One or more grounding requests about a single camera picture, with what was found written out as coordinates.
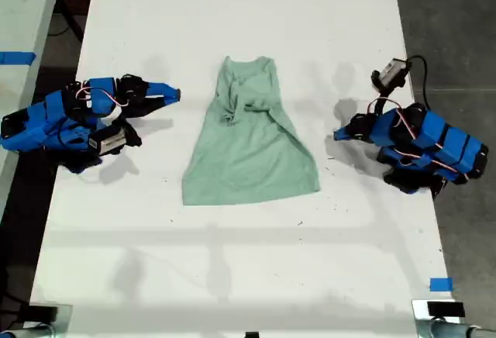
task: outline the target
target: gray floor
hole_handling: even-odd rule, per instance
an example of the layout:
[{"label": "gray floor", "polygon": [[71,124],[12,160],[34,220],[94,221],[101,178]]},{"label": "gray floor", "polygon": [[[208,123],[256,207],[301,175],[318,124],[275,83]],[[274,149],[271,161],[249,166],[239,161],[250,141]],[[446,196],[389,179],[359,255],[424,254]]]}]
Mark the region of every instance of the gray floor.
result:
[{"label": "gray floor", "polygon": [[[491,149],[496,145],[496,0],[398,3],[408,54],[421,53],[429,62],[432,109]],[[55,16],[50,31],[63,28],[63,19]],[[43,65],[76,67],[80,47],[71,32],[50,37]],[[412,77],[422,100],[422,72],[415,70]],[[496,167],[489,164],[480,180],[450,185],[436,199],[436,214],[455,298],[465,302],[468,322],[496,329],[494,185]]]}]

